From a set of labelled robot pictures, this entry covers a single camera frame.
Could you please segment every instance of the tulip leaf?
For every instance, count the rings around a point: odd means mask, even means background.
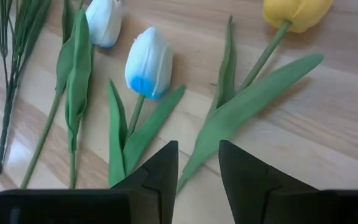
[[[195,149],[183,170],[177,192],[197,168],[218,151],[220,140],[229,140],[241,124],[312,71],[322,60],[321,54],[312,54],[289,63],[266,78],[251,84],[212,113],[198,133]]]
[[[63,0],[64,8],[62,15],[62,29],[63,29],[63,44],[70,38],[71,30],[74,26],[75,11],[71,0]]]
[[[161,129],[175,106],[178,104],[186,86],[182,85],[173,93],[164,98],[145,123],[137,129],[128,139],[124,148],[125,174],[129,175],[135,168],[140,156]]]
[[[45,7],[49,7],[47,2],[40,1],[24,1],[20,10],[23,10],[23,17],[21,17],[20,21],[17,21],[17,30],[15,30],[15,44],[17,44],[18,48],[17,53],[24,52],[25,43],[28,41],[31,32],[40,32],[41,29],[37,28],[37,24],[39,26],[40,21],[36,21],[36,19],[41,19],[42,17],[38,17],[38,11],[45,13]]]
[[[227,22],[224,57],[221,68],[219,69],[219,79],[218,84],[216,85],[216,93],[207,118],[210,117],[213,111],[231,100],[236,94],[234,89],[234,75],[236,73],[237,53],[232,36],[232,20],[233,17],[230,16]]]
[[[72,35],[62,46],[56,64],[56,92],[63,94],[67,84],[67,78],[73,68],[73,55],[75,36]]]
[[[90,43],[85,11],[80,10],[75,21],[73,67],[67,80],[66,122],[75,145],[82,114],[86,108],[88,83],[92,72],[93,47]]]
[[[109,187],[125,179],[122,150],[125,144],[127,123],[124,106],[114,86],[109,82],[110,132],[109,132]]]
[[[47,19],[48,9],[50,7],[51,0],[39,2],[38,9],[34,10],[38,12],[34,20],[30,22],[31,28],[27,36],[27,44],[25,45],[23,65],[25,66],[30,58],[31,52],[35,47],[38,36],[41,33],[42,27]]]

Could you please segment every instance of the blue-tipped tulip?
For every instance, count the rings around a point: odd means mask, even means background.
[[[125,79],[129,88],[146,98],[160,99],[168,90],[173,52],[155,27],[139,35],[129,52]]]
[[[120,0],[93,0],[86,10],[91,43],[102,48],[112,47],[118,38],[122,21]]]

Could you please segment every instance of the wood grain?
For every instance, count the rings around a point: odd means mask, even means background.
[[[262,19],[262,0],[125,0],[124,8],[117,44],[95,54],[89,108],[79,136],[79,188],[107,187],[106,87],[111,78],[129,118],[136,94],[126,87],[124,67],[133,40],[144,29],[156,26],[167,37],[175,51],[172,85],[184,83],[188,89],[142,162],[174,139],[180,146],[180,170],[193,150],[212,101],[229,15],[234,16],[238,49],[237,86],[275,32]],[[61,1],[52,1],[47,24],[20,85],[0,191],[20,185],[51,107],[61,47],[61,14]],[[243,125],[233,142],[319,189],[358,189],[358,1],[335,1],[316,27],[303,34],[287,34],[261,77],[311,52],[324,54],[322,65]],[[5,95],[1,62],[0,56],[0,132]],[[157,103],[145,102],[141,123]],[[31,188],[67,186],[63,105],[64,101],[30,181]],[[178,196],[174,223],[233,223],[216,157]]]

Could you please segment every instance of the artificial tulip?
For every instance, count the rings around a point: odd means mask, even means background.
[[[47,139],[49,130],[53,124],[53,119],[55,118],[56,112],[59,107],[60,100],[65,92],[68,75],[70,74],[73,68],[73,51],[75,42],[75,32],[73,32],[73,26],[75,21],[74,7],[71,3],[71,0],[64,0],[64,8],[62,15],[62,39],[63,46],[59,53],[59,58],[56,64],[56,87],[55,87],[55,98],[53,99],[52,106],[48,115],[47,122],[45,123],[44,130],[40,136],[40,139],[35,148],[34,154],[30,161],[30,164],[25,172],[23,181],[20,185],[21,189],[26,189],[30,178],[34,172],[35,165],[37,164],[38,158],[41,155],[42,148],[44,146],[45,140]],[[82,9],[83,1],[80,1],[79,9]]]
[[[289,31],[304,32],[316,25],[332,4],[333,0],[264,0],[263,14],[276,28],[288,20]]]
[[[85,11],[79,10],[73,34],[63,46],[71,55],[60,55],[59,60],[70,62],[67,79],[65,117],[67,124],[68,150],[70,152],[70,189],[75,188],[77,135],[88,101],[90,75],[92,74],[93,45],[90,42]]]
[[[129,88],[160,99],[171,82],[173,52],[155,27],[139,35],[129,52],[125,79]]]
[[[112,47],[118,38],[122,21],[120,0],[93,0],[86,10],[91,43],[103,48]]]
[[[321,54],[308,55],[276,69],[259,80],[254,80],[255,76],[251,79],[247,77],[244,81],[247,84],[242,85],[246,88],[237,90],[234,88],[237,60],[235,46],[230,17],[214,100],[197,135],[194,150],[179,178],[177,194],[203,163],[217,153],[221,140],[232,138],[242,124],[258,114],[323,60]]]
[[[332,4],[333,0],[264,0],[264,18],[278,30],[240,90],[245,90],[252,83],[287,31],[306,31],[320,21]]]

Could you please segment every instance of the flower stem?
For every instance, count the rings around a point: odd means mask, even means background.
[[[6,66],[6,57],[2,58],[2,61],[4,62],[4,72],[5,72],[5,89],[6,89],[6,96],[7,92],[9,90],[9,83],[8,83],[8,77],[7,77],[7,66]]]
[[[143,106],[144,98],[145,98],[144,95],[141,95],[141,94],[139,94],[139,96],[137,97],[135,110],[132,113],[132,118],[129,123],[126,141],[129,139],[129,136],[131,136],[131,134],[135,131],[136,123],[137,123],[137,120],[139,119],[139,115],[140,115],[140,111]]]
[[[285,20],[281,27],[276,32],[275,37],[269,43],[269,45],[266,47],[262,55],[259,57],[258,61],[252,68],[252,70],[249,72],[247,78],[242,83],[239,91],[245,90],[251,83],[254,81],[255,77],[258,75],[262,67],[265,65],[271,54],[273,53],[274,49],[276,49],[277,45],[280,43],[280,41],[283,39],[284,35],[287,33],[287,30],[290,28],[292,23],[288,20]]]
[[[15,92],[13,85],[9,85],[7,92],[8,94],[5,100],[4,117],[2,119],[2,133],[0,138],[0,174],[2,173],[2,162],[5,155],[7,129],[9,127],[9,121],[11,120],[13,96]]]
[[[35,148],[34,155],[32,156],[29,167],[27,168],[27,171],[25,172],[22,184],[20,185],[21,189],[26,189],[27,185],[29,184],[31,175],[34,171],[35,165],[37,164],[38,158],[40,157],[41,150],[44,146],[45,140],[48,136],[49,129],[52,126],[53,119],[55,118],[61,98],[62,98],[62,94],[59,92],[56,92],[55,98],[53,99],[52,107],[51,107],[49,115],[48,115],[48,120],[45,124],[44,130],[42,131],[42,134],[38,141],[37,147]]]
[[[70,185],[68,186],[69,189],[75,188],[75,151],[70,152]]]

